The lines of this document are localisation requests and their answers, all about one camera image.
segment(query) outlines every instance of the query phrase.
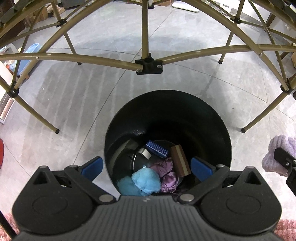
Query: purple fabric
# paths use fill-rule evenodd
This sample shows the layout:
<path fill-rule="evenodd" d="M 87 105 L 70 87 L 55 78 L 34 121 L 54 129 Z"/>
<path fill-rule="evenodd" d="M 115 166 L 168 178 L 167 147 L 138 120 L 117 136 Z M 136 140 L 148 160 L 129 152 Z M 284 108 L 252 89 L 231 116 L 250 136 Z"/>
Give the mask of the purple fabric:
<path fill-rule="evenodd" d="M 161 181 L 160 191 L 164 193 L 173 193 L 177 189 L 178 185 L 178 175 L 173 171 L 173 160 L 172 158 L 167 158 L 154 163 L 151 167 L 157 172 Z"/>
<path fill-rule="evenodd" d="M 150 168 L 156 171 L 159 177 L 162 178 L 165 174 L 168 174 L 173 169 L 173 160 L 171 157 L 165 159 L 164 161 L 161 160 L 157 163 L 154 163 Z"/>
<path fill-rule="evenodd" d="M 169 172 L 163 177 L 161 182 L 160 191 L 173 193 L 176 191 L 178 185 L 178 175 L 175 172 Z"/>
<path fill-rule="evenodd" d="M 288 176 L 288 171 L 274 159 L 274 150 L 281 147 L 291 156 L 296 156 L 296 138 L 285 135 L 275 136 L 268 146 L 268 153 L 262 160 L 262 167 L 266 172 L 276 172 L 281 176 Z"/>

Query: red object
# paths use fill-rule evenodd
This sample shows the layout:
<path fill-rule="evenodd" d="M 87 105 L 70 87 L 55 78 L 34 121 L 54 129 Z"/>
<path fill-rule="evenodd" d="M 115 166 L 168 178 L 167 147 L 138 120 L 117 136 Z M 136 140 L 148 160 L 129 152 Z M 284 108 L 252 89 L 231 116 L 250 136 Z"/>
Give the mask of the red object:
<path fill-rule="evenodd" d="M 4 158 L 4 143 L 3 143 L 2 139 L 0 139 L 0 168 L 3 163 L 3 158 Z"/>

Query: black plastic connector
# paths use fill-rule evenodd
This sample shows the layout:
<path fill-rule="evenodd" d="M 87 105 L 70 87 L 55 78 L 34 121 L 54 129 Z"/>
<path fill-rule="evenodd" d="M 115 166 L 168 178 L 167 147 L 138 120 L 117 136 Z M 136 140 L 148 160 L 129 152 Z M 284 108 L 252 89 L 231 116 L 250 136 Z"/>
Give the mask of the black plastic connector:
<path fill-rule="evenodd" d="M 238 17 L 234 17 L 234 19 L 230 19 L 231 21 L 233 21 L 234 23 L 240 24 L 240 18 Z"/>
<path fill-rule="evenodd" d="M 10 86 L 10 91 L 6 92 L 11 98 L 15 98 L 18 96 L 20 89 L 15 89 L 16 81 L 14 81 Z"/>
<path fill-rule="evenodd" d="M 148 9 L 154 9 L 154 3 L 152 3 L 152 6 L 148 5 Z"/>
<path fill-rule="evenodd" d="M 67 20 L 65 18 L 58 20 L 57 23 L 59 23 L 59 25 L 57 25 L 57 28 L 64 25 L 67 22 Z"/>
<path fill-rule="evenodd" d="M 6 92 L 11 98 L 15 98 L 18 96 L 19 89 L 13 89 L 11 88 L 10 91 Z"/>
<path fill-rule="evenodd" d="M 293 92 L 294 89 L 292 89 L 289 84 L 287 84 L 287 85 L 289 87 L 288 91 L 285 91 L 285 89 L 283 88 L 282 85 L 281 85 L 281 90 L 289 95 L 289 94 L 291 94 Z"/>
<path fill-rule="evenodd" d="M 135 63 L 143 65 L 143 70 L 141 72 L 136 72 L 138 75 L 161 74 L 163 72 L 163 61 L 155 60 L 151 57 L 151 53 L 149 53 L 149 57 L 145 59 L 135 60 Z"/>

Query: tan metal frame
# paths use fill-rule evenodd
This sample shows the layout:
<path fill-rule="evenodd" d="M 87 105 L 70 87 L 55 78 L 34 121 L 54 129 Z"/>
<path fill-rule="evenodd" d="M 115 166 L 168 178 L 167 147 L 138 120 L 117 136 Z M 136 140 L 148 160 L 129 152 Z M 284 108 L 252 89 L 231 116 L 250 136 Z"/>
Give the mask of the tan metal frame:
<path fill-rule="evenodd" d="M 37 15 L 35 16 L 34 21 L 33 21 L 32 25 L 30 26 L 29 31 L 32 31 L 32 29 L 33 29 L 33 27 L 34 27 L 34 25 L 35 25 L 37 19 L 39 18 L 40 14 L 41 14 L 41 12 L 42 12 L 42 10 L 43 10 L 43 8 L 45 8 L 45 7 L 40 8 L 39 12 L 38 12 Z M 24 52 L 24 50 L 25 50 L 25 48 L 26 48 L 26 45 L 27 45 L 27 43 L 28 43 L 28 39 L 29 39 L 29 37 L 30 37 L 30 35 L 28 35 L 28 36 L 25 37 L 25 40 L 24 40 L 24 42 L 23 42 L 23 44 L 22 44 L 22 48 L 21 48 L 21 50 L 20 50 L 20 53 L 23 53 L 23 52 Z M 12 77 L 12 82 L 13 82 L 13 83 L 16 81 L 17 73 L 18 73 L 18 69 L 19 69 L 19 67 L 20 67 L 20 60 L 17 61 L 17 64 L 16 64 L 16 66 L 15 66 L 15 71 L 14 71 L 14 73 L 13 73 L 13 77 Z"/>
<path fill-rule="evenodd" d="M 13 26 L 15 26 L 18 22 L 23 20 L 26 16 L 33 13 L 34 11 L 42 8 L 45 4 L 51 2 L 52 0 L 35 0 L 32 1 L 29 5 L 27 5 L 23 10 L 17 12 L 7 23 L 5 23 L 3 26 L 0 27 L 0 38 L 7 33 Z M 15 38 L 10 39 L 9 41 L 6 41 L 5 43 L 0 43 L 0 46 L 5 46 L 17 39 L 26 37 L 21 53 L 19 54 L 7 54 L 7 55 L 1 55 L 0 60 L 22 60 L 22 59 L 29 59 L 32 60 L 30 64 L 27 66 L 27 68 L 23 71 L 20 78 L 17 80 L 14 87 L 9 86 L 2 78 L 0 78 L 0 85 L 5 89 L 6 92 L 8 92 L 10 95 L 14 91 L 16 91 L 21 83 L 23 82 L 25 76 L 29 73 L 29 71 L 35 66 L 35 64 L 39 60 L 60 60 L 60 61 L 71 61 L 71 62 L 78 62 L 78 63 L 90 63 L 90 64 L 99 64 L 104 66 L 111 66 L 116 68 L 122 68 L 122 69 L 128 69 L 132 71 L 141 72 L 143 70 L 143 66 L 140 64 L 130 63 L 126 61 L 121 60 L 115 60 L 110 58 L 103 58 L 103 57 L 97 57 L 97 56 L 86 56 L 86 55 L 79 55 L 75 52 L 74 46 L 71 43 L 71 40 L 68 36 L 67 31 L 69 31 L 73 26 L 75 26 L 77 23 L 79 23 L 82 19 L 93 13 L 98 8 L 104 6 L 107 4 L 110 0 L 96 0 L 91 5 L 85 7 L 82 9 L 86 4 L 88 4 L 91 0 L 88 0 L 84 4 L 80 5 L 78 8 L 76 8 L 72 13 L 70 13 L 66 19 L 68 20 L 67 23 L 62 25 L 60 29 L 42 46 L 40 51 L 38 53 L 23 53 L 23 50 L 25 48 L 26 42 L 30 36 L 30 34 L 41 31 L 43 29 L 57 26 L 58 23 L 50 24 L 47 26 L 43 26 L 37 29 L 33 29 L 33 25 L 30 27 L 30 30 L 27 33 L 21 34 Z M 147 58 L 149 56 L 149 34 L 148 34 L 148 4 L 151 4 L 151 0 L 142 0 L 142 3 L 136 2 L 134 0 L 126 0 L 128 3 L 140 5 L 142 7 L 142 58 Z M 165 2 L 166 0 L 159 0 L 154 2 L 154 4 Z M 207 15 L 211 16 L 221 24 L 223 24 L 226 28 L 230 30 L 230 35 L 228 37 L 228 40 L 226 42 L 226 46 L 223 47 L 214 47 L 214 48 L 208 48 L 208 49 L 201 49 L 196 51 L 190 51 L 185 52 L 181 54 L 176 54 L 172 56 L 167 56 L 164 58 L 160 58 L 159 60 L 163 61 L 163 65 L 174 63 L 182 60 L 192 59 L 192 58 L 199 58 L 203 56 L 211 56 L 211 55 L 217 55 L 222 54 L 220 61 L 222 63 L 225 54 L 227 53 L 238 53 L 238 52 L 249 52 L 253 51 L 255 52 L 259 58 L 268 66 L 268 68 L 273 72 L 273 74 L 276 76 L 276 78 L 279 80 L 280 84 L 282 85 L 283 89 L 285 91 L 288 91 L 289 89 L 294 89 L 296 87 L 296 74 L 292 76 L 290 79 L 287 80 L 284 66 L 281 62 L 281 56 L 279 54 L 279 51 L 284 51 L 284 53 L 289 52 L 296 52 L 296 47 L 293 45 L 276 45 L 270 32 L 275 33 L 277 35 L 280 35 L 287 40 L 290 40 L 292 42 L 295 42 L 294 38 L 291 38 L 288 35 L 285 35 L 284 33 L 281 33 L 279 31 L 273 30 L 271 28 L 268 28 L 266 23 L 263 21 L 261 15 L 257 11 L 256 7 L 253 5 L 253 2 L 258 4 L 259 6 L 265 8 L 269 12 L 271 12 L 273 15 L 278 16 L 281 20 L 283 20 L 285 23 L 287 23 L 291 28 L 296 30 L 296 23 L 281 9 L 277 8 L 273 4 L 271 4 L 268 0 L 250 0 L 250 4 L 254 8 L 254 11 L 258 15 L 259 19 L 261 20 L 262 25 L 241 21 L 241 23 L 249 24 L 255 27 L 263 28 L 266 30 L 269 39 L 271 41 L 271 44 L 267 45 L 258 45 L 254 43 L 238 26 L 237 23 L 234 23 L 233 20 L 236 18 L 239 18 L 242 12 L 242 7 L 244 4 L 244 0 L 240 0 L 239 8 L 237 11 L 236 16 L 232 16 L 230 13 L 226 12 L 223 8 L 218 6 L 215 2 L 212 0 L 208 0 L 211 4 L 213 4 L 215 7 L 219 8 L 221 11 L 225 12 L 228 17 L 231 19 L 228 19 L 224 15 L 222 15 L 220 12 L 212 8 L 211 6 L 205 4 L 201 0 L 183 0 L 184 2 L 198 8 L 202 12 L 206 13 Z M 61 20 L 61 17 L 58 13 L 58 10 L 55 6 L 55 4 L 52 4 L 53 10 L 55 12 L 55 15 L 57 16 L 58 20 Z M 245 45 L 234 45 L 231 46 L 231 40 L 233 35 L 238 36 Z M 65 54 L 65 53 L 47 53 L 49 48 L 62 36 L 65 36 L 66 41 L 68 42 L 70 49 L 72 50 L 73 54 Z M 274 51 L 276 53 L 281 74 L 278 72 L 276 67 L 272 64 L 272 62 L 269 60 L 269 58 L 265 55 L 263 51 Z M 251 128 L 253 125 L 255 125 L 258 121 L 260 121 L 264 116 L 266 116 L 272 109 L 274 109 L 286 96 L 288 93 L 283 92 L 280 94 L 278 98 L 274 100 L 257 118 L 255 118 L 250 124 L 248 124 L 246 127 L 242 129 L 242 132 L 246 132 L 249 128 Z M 45 124 L 47 127 L 49 127 L 51 130 L 53 130 L 55 133 L 58 133 L 59 130 L 54 127 L 52 124 L 50 124 L 47 120 L 45 120 L 42 116 L 40 116 L 33 108 L 31 108 L 23 99 L 21 99 L 19 96 L 16 96 L 14 98 L 18 103 L 20 103 L 27 111 L 29 111 L 32 115 L 34 115 L 38 120 L 40 120 L 43 124 Z"/>

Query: black clamp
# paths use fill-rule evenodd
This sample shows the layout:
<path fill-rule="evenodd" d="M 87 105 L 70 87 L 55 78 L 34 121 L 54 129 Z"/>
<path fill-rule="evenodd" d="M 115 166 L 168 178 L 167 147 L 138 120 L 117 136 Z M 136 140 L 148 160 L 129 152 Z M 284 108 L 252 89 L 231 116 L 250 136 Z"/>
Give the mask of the black clamp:
<path fill-rule="evenodd" d="M 240 24 L 240 18 L 238 17 L 234 17 L 234 19 L 230 18 L 231 21 L 233 21 L 234 23 Z"/>
<path fill-rule="evenodd" d="M 151 53 L 149 53 L 149 57 L 145 59 L 137 59 L 135 60 L 136 64 L 143 65 L 143 70 L 140 69 L 136 71 L 136 74 L 161 74 L 163 72 L 163 61 L 155 60 L 151 57 Z"/>
<path fill-rule="evenodd" d="M 154 9 L 154 3 L 151 6 L 148 5 L 148 9 Z"/>
<path fill-rule="evenodd" d="M 292 89 L 292 88 L 290 87 L 290 84 L 289 84 L 289 83 L 287 83 L 287 86 L 288 86 L 288 88 L 289 88 L 288 91 L 286 91 L 286 90 L 283 88 L 282 85 L 281 85 L 281 90 L 289 95 L 289 94 L 291 94 L 291 93 L 293 92 L 294 89 Z"/>
<path fill-rule="evenodd" d="M 65 18 L 58 20 L 57 23 L 59 23 L 59 25 L 57 25 L 56 27 L 58 28 L 58 27 L 64 25 L 66 22 L 67 22 L 67 20 Z"/>
<path fill-rule="evenodd" d="M 287 186 L 291 189 L 296 196 L 296 161 L 293 156 L 287 153 L 282 148 L 274 150 L 274 159 L 280 163 L 288 172 L 288 178 L 286 180 Z"/>
<path fill-rule="evenodd" d="M 6 92 L 11 98 L 17 97 L 18 96 L 18 93 L 20 91 L 19 88 L 17 90 L 15 89 L 15 84 L 16 84 L 16 82 L 13 82 L 11 84 L 10 90 Z"/>

